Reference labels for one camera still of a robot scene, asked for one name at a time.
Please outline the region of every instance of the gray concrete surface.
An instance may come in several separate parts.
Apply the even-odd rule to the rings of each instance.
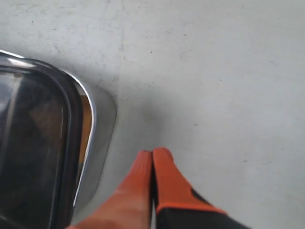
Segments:
[[[2,0],[1,49],[60,65],[118,104],[83,218],[140,149],[166,146],[253,228],[305,224],[305,1]]]

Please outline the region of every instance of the concrete floor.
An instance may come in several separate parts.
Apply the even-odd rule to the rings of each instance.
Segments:
[[[105,88],[118,119],[96,197],[166,146],[253,228],[305,224],[305,1],[1,0],[1,48]]]

